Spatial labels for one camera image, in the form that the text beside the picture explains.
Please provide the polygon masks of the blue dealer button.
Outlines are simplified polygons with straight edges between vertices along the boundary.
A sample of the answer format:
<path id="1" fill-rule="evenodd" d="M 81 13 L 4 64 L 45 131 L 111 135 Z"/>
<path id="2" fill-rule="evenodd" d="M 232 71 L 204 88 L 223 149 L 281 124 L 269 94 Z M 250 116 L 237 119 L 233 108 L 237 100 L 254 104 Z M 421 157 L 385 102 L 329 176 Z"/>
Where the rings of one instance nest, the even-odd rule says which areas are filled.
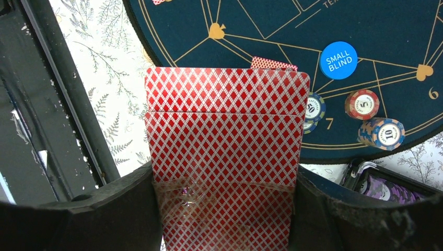
<path id="1" fill-rule="evenodd" d="M 355 48 L 344 41 L 330 43 L 320 55 L 320 70 L 333 80 L 350 77 L 356 70 L 358 56 Z"/>

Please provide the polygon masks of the red card deck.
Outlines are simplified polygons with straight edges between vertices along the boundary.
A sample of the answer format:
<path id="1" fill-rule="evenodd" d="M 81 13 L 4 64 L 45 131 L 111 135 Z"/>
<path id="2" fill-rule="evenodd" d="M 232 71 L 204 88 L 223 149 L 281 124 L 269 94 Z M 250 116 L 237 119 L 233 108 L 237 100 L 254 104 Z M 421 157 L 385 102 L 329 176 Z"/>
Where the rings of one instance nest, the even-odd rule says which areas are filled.
<path id="1" fill-rule="evenodd" d="M 147 70 L 167 250 L 288 249 L 309 84 L 294 70 Z"/>

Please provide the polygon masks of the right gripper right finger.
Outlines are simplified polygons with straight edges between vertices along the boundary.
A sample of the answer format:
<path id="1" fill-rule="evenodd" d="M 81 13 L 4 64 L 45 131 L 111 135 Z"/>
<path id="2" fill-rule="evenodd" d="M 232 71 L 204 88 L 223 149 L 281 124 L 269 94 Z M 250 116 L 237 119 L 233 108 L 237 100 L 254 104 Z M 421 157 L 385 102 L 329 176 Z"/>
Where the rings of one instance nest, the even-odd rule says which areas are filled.
<path id="1" fill-rule="evenodd" d="M 442 250 L 442 194 L 397 204 L 298 169 L 289 250 Z"/>

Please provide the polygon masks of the red playing card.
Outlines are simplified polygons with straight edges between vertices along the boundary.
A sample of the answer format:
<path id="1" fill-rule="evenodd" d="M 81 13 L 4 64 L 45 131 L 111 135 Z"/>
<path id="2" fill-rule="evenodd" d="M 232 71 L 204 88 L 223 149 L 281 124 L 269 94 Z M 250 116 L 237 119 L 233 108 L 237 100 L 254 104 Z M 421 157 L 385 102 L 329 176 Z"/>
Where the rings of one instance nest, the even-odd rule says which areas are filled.
<path id="1" fill-rule="evenodd" d="M 154 5 L 159 5 L 159 4 L 161 4 L 161 3 L 163 3 L 163 2 L 165 2 L 166 0 L 153 0 L 153 4 Z"/>
<path id="2" fill-rule="evenodd" d="M 289 69 L 292 71 L 298 71 L 296 65 L 265 59 L 258 56 L 254 56 L 251 62 L 252 69 Z"/>

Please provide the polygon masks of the red five chip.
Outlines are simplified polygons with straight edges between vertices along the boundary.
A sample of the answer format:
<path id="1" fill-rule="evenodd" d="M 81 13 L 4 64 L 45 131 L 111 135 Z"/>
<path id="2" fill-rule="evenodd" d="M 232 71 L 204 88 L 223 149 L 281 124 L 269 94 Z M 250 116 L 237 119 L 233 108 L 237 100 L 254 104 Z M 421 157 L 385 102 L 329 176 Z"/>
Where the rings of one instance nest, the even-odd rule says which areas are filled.
<path id="1" fill-rule="evenodd" d="M 354 91 L 345 100 L 346 114 L 358 120 L 368 120 L 374 117 L 379 110 L 380 100 L 378 96 L 368 89 Z"/>

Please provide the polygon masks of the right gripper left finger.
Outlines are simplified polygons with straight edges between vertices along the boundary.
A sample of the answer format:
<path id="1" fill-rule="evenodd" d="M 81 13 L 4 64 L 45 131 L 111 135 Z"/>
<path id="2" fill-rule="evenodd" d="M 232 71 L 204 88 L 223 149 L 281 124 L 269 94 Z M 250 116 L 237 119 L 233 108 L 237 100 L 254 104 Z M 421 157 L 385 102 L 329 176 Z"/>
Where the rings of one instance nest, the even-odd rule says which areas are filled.
<path id="1" fill-rule="evenodd" d="M 162 223 L 146 163 L 68 202 L 1 203 L 1 250 L 160 250 Z"/>

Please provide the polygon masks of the blue ten chip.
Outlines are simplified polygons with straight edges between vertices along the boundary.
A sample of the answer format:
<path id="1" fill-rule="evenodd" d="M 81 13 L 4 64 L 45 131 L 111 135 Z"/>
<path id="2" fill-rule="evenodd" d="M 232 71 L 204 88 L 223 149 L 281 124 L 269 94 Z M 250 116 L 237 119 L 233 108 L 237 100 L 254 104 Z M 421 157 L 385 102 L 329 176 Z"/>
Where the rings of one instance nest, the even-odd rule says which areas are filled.
<path id="1" fill-rule="evenodd" d="M 404 125 L 391 118 L 374 117 L 364 120 L 357 131 L 358 142 L 385 151 L 397 149 L 404 139 Z"/>

